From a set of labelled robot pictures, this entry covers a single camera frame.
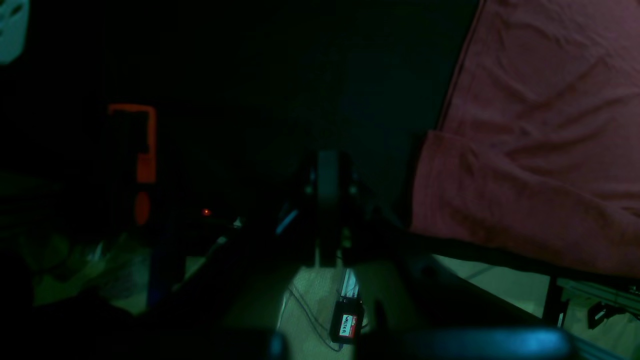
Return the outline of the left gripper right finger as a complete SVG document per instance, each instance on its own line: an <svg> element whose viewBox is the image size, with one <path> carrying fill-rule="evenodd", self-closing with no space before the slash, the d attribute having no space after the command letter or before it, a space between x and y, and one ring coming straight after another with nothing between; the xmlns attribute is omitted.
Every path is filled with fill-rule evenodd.
<svg viewBox="0 0 640 360"><path fill-rule="evenodd" d="M344 261L389 260L401 223L359 174L354 160L340 153L340 257Z"/></svg>

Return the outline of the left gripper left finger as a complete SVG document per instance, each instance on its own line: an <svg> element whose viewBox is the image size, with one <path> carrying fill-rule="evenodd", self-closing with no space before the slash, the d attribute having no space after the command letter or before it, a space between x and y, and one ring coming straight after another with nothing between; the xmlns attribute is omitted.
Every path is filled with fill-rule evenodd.
<svg viewBox="0 0 640 360"><path fill-rule="evenodd" d="M285 183L276 217L275 239L284 260L320 265L319 157L311 152Z"/></svg>

